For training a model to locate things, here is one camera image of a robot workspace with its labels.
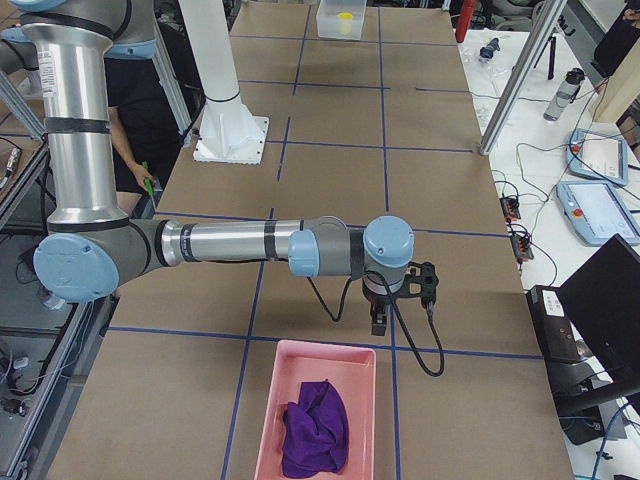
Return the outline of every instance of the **label on robot arm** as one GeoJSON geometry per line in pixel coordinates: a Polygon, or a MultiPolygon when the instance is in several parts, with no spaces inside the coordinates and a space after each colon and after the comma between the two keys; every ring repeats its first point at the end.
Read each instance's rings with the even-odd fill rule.
{"type": "Polygon", "coordinates": [[[564,309],[556,292],[544,290],[542,298],[544,299],[544,309],[547,311],[547,315],[550,317],[564,317],[564,309]]]}
{"type": "Polygon", "coordinates": [[[38,63],[40,65],[40,82],[42,83],[42,96],[45,98],[54,97],[56,90],[56,71],[53,66],[51,52],[38,52],[38,63]]]}

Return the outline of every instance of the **yellow object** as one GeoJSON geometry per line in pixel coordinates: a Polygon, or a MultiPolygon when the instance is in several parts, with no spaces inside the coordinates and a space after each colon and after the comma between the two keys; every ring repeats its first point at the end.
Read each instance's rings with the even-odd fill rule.
{"type": "Polygon", "coordinates": [[[338,14],[340,20],[340,35],[349,35],[351,33],[351,25],[353,22],[353,13],[340,12],[338,14]]]}

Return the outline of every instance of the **white table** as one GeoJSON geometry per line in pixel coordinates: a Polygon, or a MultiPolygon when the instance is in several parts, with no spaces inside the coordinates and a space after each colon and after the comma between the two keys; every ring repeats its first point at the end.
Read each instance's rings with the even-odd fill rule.
{"type": "MultiPolygon", "coordinates": [[[[527,34],[521,32],[469,31],[465,42],[459,46],[464,63],[469,89],[474,94],[474,106],[482,131],[495,109],[498,100],[484,96],[499,96],[509,78],[511,68],[515,65],[520,51],[526,41],[527,34]],[[480,48],[492,38],[500,39],[499,52],[487,63],[479,61],[480,48]]],[[[577,268],[579,268],[596,250],[596,247],[584,245],[575,234],[573,228],[564,217],[562,208],[552,192],[553,187],[562,180],[579,180],[578,177],[565,172],[565,149],[557,148],[550,152],[541,152],[521,145],[520,158],[524,177],[541,190],[551,195],[551,200],[540,210],[541,202],[533,195],[544,197],[523,180],[516,160],[516,146],[528,143],[542,149],[550,149],[567,142],[570,133],[577,126],[604,134],[618,133],[614,124],[592,123],[589,109],[583,109],[588,102],[596,100],[595,95],[588,94],[592,90],[591,83],[584,82],[579,95],[582,96],[568,106],[560,119],[547,122],[542,118],[548,100],[553,98],[565,73],[579,63],[571,52],[566,40],[558,35],[556,48],[555,78],[547,80],[548,49],[542,56],[537,69],[529,74],[520,100],[516,103],[507,125],[503,129],[496,147],[489,159],[494,169],[495,180],[506,180],[513,183],[519,193],[527,194],[520,198],[522,220],[519,222],[529,231],[534,229],[536,214],[537,226],[534,229],[533,242],[544,249],[557,264],[558,272],[554,285],[560,285],[577,268]],[[544,100],[540,102],[525,100],[544,100]]],[[[631,164],[638,164],[629,150],[631,164]]],[[[630,171],[630,191],[640,196],[640,172],[630,171]]],[[[496,183],[498,194],[515,193],[510,185],[496,183]]],[[[640,202],[627,193],[618,190],[629,209],[640,209],[640,202]]],[[[526,262],[522,269],[522,286],[528,290],[536,284],[549,284],[554,277],[551,261],[539,250],[534,249],[535,259],[526,262]]],[[[640,476],[640,436],[632,427],[627,427],[628,440],[610,441],[605,451],[613,455],[613,459],[602,460],[598,469],[599,479],[612,479],[614,474],[624,473],[632,477],[640,476]]],[[[600,447],[600,440],[594,440],[581,446],[574,446],[567,440],[574,473],[577,478],[591,478],[595,452],[600,447]]]]}

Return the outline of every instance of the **green object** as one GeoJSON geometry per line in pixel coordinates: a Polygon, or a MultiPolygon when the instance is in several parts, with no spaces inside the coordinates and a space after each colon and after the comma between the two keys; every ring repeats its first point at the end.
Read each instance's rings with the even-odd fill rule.
{"type": "MultiPolygon", "coordinates": [[[[142,162],[142,166],[145,168],[145,170],[149,171],[149,165],[147,164],[147,162],[142,162]]],[[[147,187],[147,193],[149,194],[151,199],[153,199],[153,183],[151,183],[151,180],[145,178],[144,186],[147,187]]]]}

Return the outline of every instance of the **pink tray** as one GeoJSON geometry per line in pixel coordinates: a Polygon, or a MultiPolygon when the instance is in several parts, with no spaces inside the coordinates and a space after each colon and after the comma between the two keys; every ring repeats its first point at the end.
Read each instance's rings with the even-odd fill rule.
{"type": "Polygon", "coordinates": [[[297,402],[302,382],[329,380],[340,394],[349,421],[349,456],[339,474],[314,480],[373,479],[376,352],[368,348],[281,340],[273,365],[255,480],[286,480],[282,474],[287,402],[297,402]]]}

